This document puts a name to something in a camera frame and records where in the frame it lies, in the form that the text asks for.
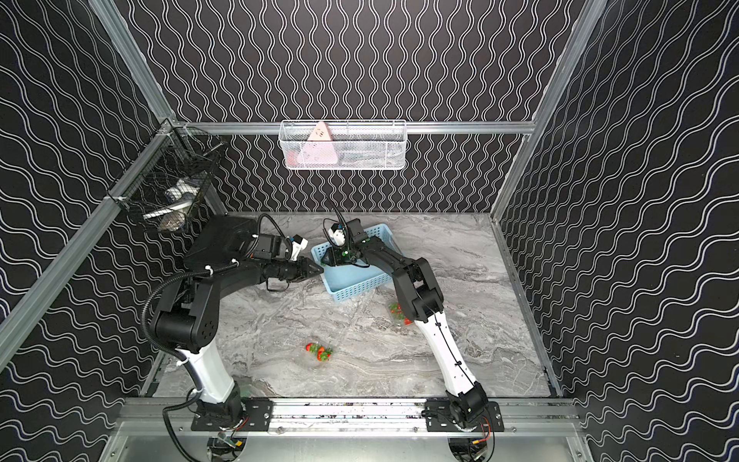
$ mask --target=white wavy line pattern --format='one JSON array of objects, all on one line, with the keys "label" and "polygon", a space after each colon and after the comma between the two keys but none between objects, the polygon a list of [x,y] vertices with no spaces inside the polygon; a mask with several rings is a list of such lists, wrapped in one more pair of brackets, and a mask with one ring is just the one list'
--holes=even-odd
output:
[{"label": "white wavy line pattern", "polygon": [[85,0],[0,4],[0,319],[157,121]]},{"label": "white wavy line pattern", "polygon": [[501,223],[601,462],[739,457],[738,21],[610,1]]},{"label": "white wavy line pattern", "polygon": [[[207,219],[196,222],[199,232]],[[150,236],[121,214],[2,371],[0,460],[96,461],[155,352],[137,309],[175,271],[190,235]]]},{"label": "white wavy line pattern", "polygon": [[522,135],[411,136],[400,171],[296,171],[276,137],[236,136],[214,185],[231,211],[490,212]]},{"label": "white wavy line pattern", "polygon": [[583,0],[118,0],[178,118],[530,120]]}]

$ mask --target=wire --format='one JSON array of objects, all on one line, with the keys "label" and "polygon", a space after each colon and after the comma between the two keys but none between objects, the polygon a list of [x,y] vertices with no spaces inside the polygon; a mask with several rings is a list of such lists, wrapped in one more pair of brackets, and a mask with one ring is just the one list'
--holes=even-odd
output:
[{"label": "wire", "polygon": [[[187,401],[188,399],[190,399],[190,393],[192,393],[193,391],[195,391],[195,387],[192,387],[190,390],[187,390],[187,393],[185,393],[185,401]],[[190,406],[188,406],[187,410],[190,411],[190,412],[192,412],[193,414],[195,413],[195,411],[193,411],[192,409],[190,409]]]},{"label": "wire", "polygon": [[241,424],[240,424],[240,425],[239,425],[238,427],[236,427],[236,428],[235,428],[235,429],[233,430],[233,432],[231,432],[231,436],[230,436],[230,438],[233,438],[233,437],[234,437],[234,435],[236,434],[236,432],[238,432],[239,430],[241,430],[241,428],[242,428],[242,427],[243,427],[244,425],[246,425],[246,423],[247,423],[247,422],[249,422],[249,416],[248,416],[248,415],[247,415],[247,416],[246,416],[246,417],[244,418],[244,421],[243,421],[243,422],[242,422],[242,423],[241,423]]},{"label": "wire", "polygon": [[277,225],[277,222],[275,221],[274,218],[272,218],[268,214],[259,215],[259,218],[256,220],[256,232],[257,233],[262,232],[262,219],[263,218],[266,218],[272,222],[272,226],[275,227],[280,237],[285,241],[285,259],[289,260],[290,255],[293,253],[293,246],[290,245],[290,240],[285,236],[285,233],[282,232],[282,229]]},{"label": "wire", "polygon": [[446,341],[446,337],[444,336],[444,331],[441,330],[440,323],[436,319],[436,313],[434,313],[434,321],[436,321],[436,327],[439,328],[439,333],[441,334],[441,338],[444,339],[444,343],[446,344],[446,348],[449,349],[449,354],[452,355],[452,361],[454,361],[454,365],[460,368],[460,370],[462,371],[462,374],[464,374],[464,376],[467,378],[467,380],[469,380],[469,383],[471,383],[472,386],[474,387],[474,382],[472,381],[471,378],[469,378],[469,376],[464,371],[464,368],[461,366],[461,364],[459,364],[460,362],[457,361],[457,358],[454,357],[454,353],[452,353],[452,347],[450,347],[449,346],[449,342]]},{"label": "wire", "polygon": [[[490,418],[490,420],[493,420],[493,416],[490,415],[489,405],[486,407],[485,411],[488,413],[488,417]],[[495,452],[495,431],[493,431],[493,426],[490,425],[490,421],[488,421],[488,431],[489,431],[488,438],[490,438],[491,436],[493,437],[493,446],[490,448],[490,455],[488,456],[487,459],[485,459],[485,462],[490,462],[490,459],[493,458],[493,453]]]},{"label": "wire", "polygon": [[[483,439],[481,439],[481,440],[475,440],[475,441],[472,441],[472,444],[478,444],[478,443],[482,443],[482,442],[484,442],[484,441],[487,441],[487,440],[488,440],[488,438],[490,438],[490,433],[491,433],[491,429],[490,429],[490,421],[489,421],[489,420],[488,420],[488,418],[487,418],[487,417],[485,417],[485,416],[483,416],[483,418],[485,419],[485,422],[486,422],[486,423],[488,424],[488,435],[487,435],[486,437],[484,437]],[[484,428],[484,426],[483,426],[483,422],[482,422],[482,421],[480,422],[480,428]]]},{"label": "wire", "polygon": [[187,451],[185,451],[185,448],[180,443],[180,440],[177,439],[177,435],[174,433],[174,429],[172,428],[172,422],[169,420],[169,413],[172,411],[184,409],[186,407],[190,407],[195,401],[200,399],[200,395],[202,394],[202,390],[195,393],[195,395],[185,401],[182,404],[175,404],[174,406],[167,406],[164,409],[162,409],[162,417],[164,418],[164,427],[167,429],[167,433],[169,434],[169,437],[172,439],[172,443],[174,443],[174,447],[177,448],[178,451],[180,451],[180,454],[183,455],[183,457],[189,461],[189,462],[200,462],[193,456],[189,455]]}]

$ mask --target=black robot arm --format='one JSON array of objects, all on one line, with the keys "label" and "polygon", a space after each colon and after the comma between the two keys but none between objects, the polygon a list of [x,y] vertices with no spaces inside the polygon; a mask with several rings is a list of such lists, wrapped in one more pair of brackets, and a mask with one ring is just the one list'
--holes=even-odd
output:
[{"label": "black robot arm", "polygon": [[395,295],[406,318],[423,332],[444,376],[446,394],[454,422],[461,428],[477,425],[486,411],[488,397],[462,358],[444,313],[444,295],[424,258],[411,259],[389,248],[379,237],[370,237],[359,219],[339,218],[335,229],[342,229],[345,242],[332,245],[321,262],[329,266],[357,265],[365,262],[392,276]]}]

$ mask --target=metal bracket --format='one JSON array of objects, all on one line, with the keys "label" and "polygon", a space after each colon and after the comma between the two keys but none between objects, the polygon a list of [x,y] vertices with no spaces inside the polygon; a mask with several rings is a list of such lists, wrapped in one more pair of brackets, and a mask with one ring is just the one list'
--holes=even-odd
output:
[{"label": "metal bracket", "polygon": [[[426,418],[427,432],[452,432],[456,430],[457,422],[452,419],[449,412],[448,399],[429,399],[424,404],[422,416]],[[490,421],[492,432],[505,432],[503,425],[503,417],[500,414],[500,406],[495,401],[488,402],[487,412],[483,414]]]},{"label": "metal bracket", "polygon": [[[241,398],[241,403],[249,420],[239,431],[267,432],[272,421],[274,403],[267,398]],[[192,419],[190,430],[193,432],[213,432],[216,429],[209,418],[196,414]]]}]

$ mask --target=marble surface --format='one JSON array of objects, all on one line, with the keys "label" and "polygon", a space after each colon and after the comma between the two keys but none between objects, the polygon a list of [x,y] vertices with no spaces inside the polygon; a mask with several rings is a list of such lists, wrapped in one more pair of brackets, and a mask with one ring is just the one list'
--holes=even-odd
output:
[{"label": "marble surface", "polygon": [[[325,242],[321,221],[329,214],[273,216],[287,235],[309,240],[303,255]],[[549,395],[487,216],[347,215],[354,217],[365,228],[386,223],[406,256],[429,261],[452,335],[489,396]],[[394,301],[390,284],[337,304],[320,277],[285,293],[249,287],[221,300],[216,343],[245,395],[443,396],[423,334],[391,321],[386,307]],[[331,359],[309,355],[310,341],[333,347]],[[156,396],[183,395],[191,383],[170,361]]]}]

